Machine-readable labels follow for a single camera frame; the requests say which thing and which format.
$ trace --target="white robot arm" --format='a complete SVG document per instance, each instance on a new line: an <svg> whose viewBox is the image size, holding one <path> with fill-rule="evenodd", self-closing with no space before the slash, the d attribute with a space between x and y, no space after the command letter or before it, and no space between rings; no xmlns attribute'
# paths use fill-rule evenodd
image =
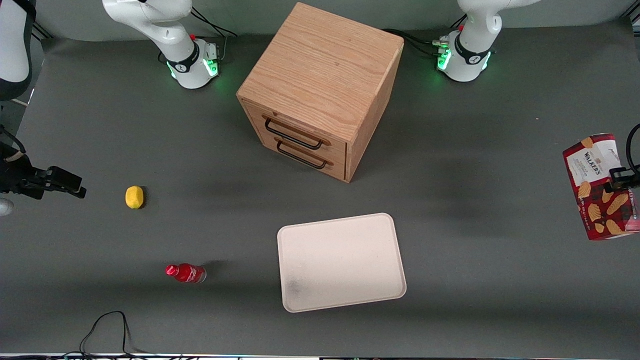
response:
<svg viewBox="0 0 640 360"><path fill-rule="evenodd" d="M440 37L438 70L456 81L472 81L486 68L489 49L502 29L503 9L519 8L540 0L458 0L468 20L461 31Z"/></svg>
<svg viewBox="0 0 640 360"><path fill-rule="evenodd" d="M0 0L0 101L18 97L29 86L35 17L28 0Z"/></svg>
<svg viewBox="0 0 640 360"><path fill-rule="evenodd" d="M189 15L191 0L102 0L102 5L113 20L140 31L158 46L183 87L200 88L218 75L217 47L192 39L177 22Z"/></svg>

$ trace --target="drawer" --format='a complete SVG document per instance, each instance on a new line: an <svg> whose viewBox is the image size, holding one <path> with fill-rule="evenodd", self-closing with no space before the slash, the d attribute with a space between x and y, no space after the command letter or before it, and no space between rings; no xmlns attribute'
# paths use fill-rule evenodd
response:
<svg viewBox="0 0 640 360"><path fill-rule="evenodd" d="M270 136L263 139L263 144L268 149L276 151L308 167L344 181L344 158L341 160L329 160L322 158L317 154L313 154L308 149L299 147L294 143L280 138L279 136Z"/></svg>
<svg viewBox="0 0 640 360"><path fill-rule="evenodd" d="M246 101L243 102L253 128L258 132L262 143L265 144L266 139L277 136L309 154L333 162L344 163L346 158L345 142L330 136L317 134L313 130L302 129L299 124L286 119L282 114L266 110Z"/></svg>

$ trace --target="bottle cap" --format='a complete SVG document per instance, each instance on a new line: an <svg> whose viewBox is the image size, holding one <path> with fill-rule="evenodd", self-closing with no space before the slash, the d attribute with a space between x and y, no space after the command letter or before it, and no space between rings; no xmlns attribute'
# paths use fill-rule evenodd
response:
<svg viewBox="0 0 640 360"><path fill-rule="evenodd" d="M178 273L178 265L169 265L164 272L169 276L175 276Z"/></svg>

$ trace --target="plastic bottle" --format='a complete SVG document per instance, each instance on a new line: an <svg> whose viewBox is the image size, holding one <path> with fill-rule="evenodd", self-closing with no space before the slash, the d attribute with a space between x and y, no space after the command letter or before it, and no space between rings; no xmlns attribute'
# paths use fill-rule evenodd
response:
<svg viewBox="0 0 640 360"><path fill-rule="evenodd" d="M187 263L168 265L164 272L180 282L203 282L207 278L207 271L202 266Z"/></svg>

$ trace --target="green led light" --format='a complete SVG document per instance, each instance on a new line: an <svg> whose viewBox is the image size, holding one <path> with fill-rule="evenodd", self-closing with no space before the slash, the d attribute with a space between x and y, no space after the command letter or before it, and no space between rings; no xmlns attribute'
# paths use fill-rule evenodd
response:
<svg viewBox="0 0 640 360"><path fill-rule="evenodd" d="M171 77L175 79L175 74L173 73L173 69L171 68L171 65L169 65L169 62L166 62L166 66L169 68L169 71L171 71Z"/></svg>
<svg viewBox="0 0 640 360"><path fill-rule="evenodd" d="M211 77L218 75L218 62L216 60L202 59L202 63L207 68Z"/></svg>
<svg viewBox="0 0 640 360"><path fill-rule="evenodd" d="M482 69L486 69L486 63L489 61L489 57L491 56L491 51L489 51L489 53L487 53L486 55L486 59L484 59L484 65L482 65Z"/></svg>
<svg viewBox="0 0 640 360"><path fill-rule="evenodd" d="M440 59L438 60L438 68L440 70L444 70L447 68L449 64L449 59L451 59L451 50L446 50L444 54L440 55Z"/></svg>

